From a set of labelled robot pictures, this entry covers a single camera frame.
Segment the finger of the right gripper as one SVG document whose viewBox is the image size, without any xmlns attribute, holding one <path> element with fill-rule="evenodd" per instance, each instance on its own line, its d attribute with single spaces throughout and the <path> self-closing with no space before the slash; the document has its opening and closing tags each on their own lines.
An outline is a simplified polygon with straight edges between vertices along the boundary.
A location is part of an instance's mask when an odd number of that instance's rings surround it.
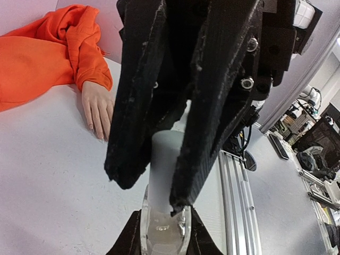
<svg viewBox="0 0 340 255">
<path fill-rule="evenodd" d="M 125 190 L 146 167 L 138 155 L 164 57 L 167 13 L 165 1 L 118 1 L 117 9 L 123 20 L 121 73 L 104 169 Z"/>
<path fill-rule="evenodd" d="M 191 61 L 191 108 L 169 197 L 175 216 L 194 204 L 225 142 L 252 103 L 262 1 L 211 1 Z"/>
</svg>

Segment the clear nail polish bottle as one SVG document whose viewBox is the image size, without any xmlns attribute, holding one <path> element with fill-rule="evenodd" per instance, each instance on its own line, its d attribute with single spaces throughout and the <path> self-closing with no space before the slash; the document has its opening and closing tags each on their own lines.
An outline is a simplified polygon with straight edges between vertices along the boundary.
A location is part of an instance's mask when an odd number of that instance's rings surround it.
<svg viewBox="0 0 340 255">
<path fill-rule="evenodd" d="M 141 254 L 186 254 L 192 227 L 191 208 L 186 206 L 176 216 L 154 209 L 146 188 L 140 216 Z"/>
</svg>

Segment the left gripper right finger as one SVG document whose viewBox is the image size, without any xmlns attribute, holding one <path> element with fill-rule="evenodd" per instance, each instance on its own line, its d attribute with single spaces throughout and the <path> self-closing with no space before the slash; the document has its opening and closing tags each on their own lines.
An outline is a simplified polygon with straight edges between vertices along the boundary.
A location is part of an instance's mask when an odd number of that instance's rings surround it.
<svg viewBox="0 0 340 255">
<path fill-rule="evenodd" d="M 211 238 L 208 230 L 198 215 L 196 209 L 191 206 L 191 236 L 187 250 L 188 255 L 223 255 Z"/>
</svg>

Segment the white nail polish cap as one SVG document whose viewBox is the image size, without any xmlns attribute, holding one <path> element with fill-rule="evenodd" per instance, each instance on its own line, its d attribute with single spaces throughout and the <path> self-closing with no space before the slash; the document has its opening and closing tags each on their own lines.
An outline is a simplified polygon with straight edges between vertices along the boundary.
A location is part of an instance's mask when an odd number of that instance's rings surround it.
<svg viewBox="0 0 340 255">
<path fill-rule="evenodd" d="M 169 197 L 183 138 L 183 132 L 174 130 L 159 131 L 152 136 L 148 201 L 153 210 L 163 214 L 172 211 Z"/>
</svg>

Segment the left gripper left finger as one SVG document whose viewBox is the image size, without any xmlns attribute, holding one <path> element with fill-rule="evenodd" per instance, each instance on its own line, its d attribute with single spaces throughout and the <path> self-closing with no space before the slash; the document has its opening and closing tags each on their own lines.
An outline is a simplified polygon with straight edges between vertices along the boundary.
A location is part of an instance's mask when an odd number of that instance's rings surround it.
<svg viewBox="0 0 340 255">
<path fill-rule="evenodd" d="M 141 210 L 134 211 L 112 248 L 106 255 L 141 254 L 140 248 L 140 216 Z"/>
</svg>

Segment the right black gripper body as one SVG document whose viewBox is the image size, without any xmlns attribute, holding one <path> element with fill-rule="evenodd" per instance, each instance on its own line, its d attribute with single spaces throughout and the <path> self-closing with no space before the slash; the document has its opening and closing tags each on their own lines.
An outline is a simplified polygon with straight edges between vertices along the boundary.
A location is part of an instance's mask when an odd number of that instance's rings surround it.
<svg viewBox="0 0 340 255">
<path fill-rule="evenodd" d="M 198 33 L 208 15 L 211 1 L 167 1 L 169 50 L 172 60 L 172 79 L 164 85 L 164 101 L 170 106 L 185 105 L 191 99 L 191 61 Z M 260 40 L 252 39 L 248 50 L 260 46 L 258 76 L 253 101 L 265 100 L 271 87 L 280 85 L 293 54 L 302 54 L 311 40 L 322 12 L 315 9 L 306 29 L 293 25 L 295 1 L 262 1 L 262 28 Z"/>
</svg>

